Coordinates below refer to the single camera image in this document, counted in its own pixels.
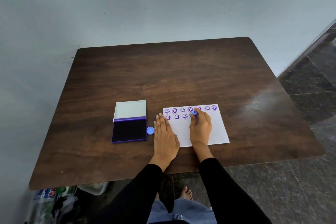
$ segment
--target bare foot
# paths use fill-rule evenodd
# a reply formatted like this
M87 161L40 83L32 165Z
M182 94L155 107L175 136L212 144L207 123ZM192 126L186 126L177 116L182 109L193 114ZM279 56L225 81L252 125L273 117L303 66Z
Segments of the bare foot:
M194 200L192 198L193 197L193 193L191 192L191 190L188 190L187 186L184 186L184 188L182 189L180 197L184 197L185 199L188 199L188 200Z

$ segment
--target right hand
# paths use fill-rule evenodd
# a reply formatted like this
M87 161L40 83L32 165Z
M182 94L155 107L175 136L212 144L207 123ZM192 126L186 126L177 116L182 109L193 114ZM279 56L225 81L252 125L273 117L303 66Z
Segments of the right hand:
M197 147L208 147L208 141L210 132L212 129L211 125L211 118L206 112L202 112L198 108L194 108L195 111L198 113L198 123L195 116L192 114L191 123L190 123L190 141L192 146L195 148Z

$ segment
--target left hand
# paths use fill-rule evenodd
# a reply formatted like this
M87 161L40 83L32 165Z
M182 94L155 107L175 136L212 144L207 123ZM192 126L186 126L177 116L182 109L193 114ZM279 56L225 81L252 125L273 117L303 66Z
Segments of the left hand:
M159 113L154 122L154 156L149 163L158 165L164 172L176 157L179 148L179 139L171 129L169 121Z

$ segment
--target blue round cap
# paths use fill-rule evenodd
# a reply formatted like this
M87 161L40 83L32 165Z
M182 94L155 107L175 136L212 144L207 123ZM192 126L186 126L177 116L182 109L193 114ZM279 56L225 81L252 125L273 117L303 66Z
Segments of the blue round cap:
M147 128L147 134L149 134L149 135L154 134L154 128L153 127L148 127Z

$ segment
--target black sleeve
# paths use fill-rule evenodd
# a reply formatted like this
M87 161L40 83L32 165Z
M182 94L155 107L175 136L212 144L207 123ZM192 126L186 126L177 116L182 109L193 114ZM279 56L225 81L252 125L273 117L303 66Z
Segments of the black sleeve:
M207 158L202 161L199 165L199 173L217 223L271 223L217 159Z
M162 180L161 168L148 164L89 223L146 223Z

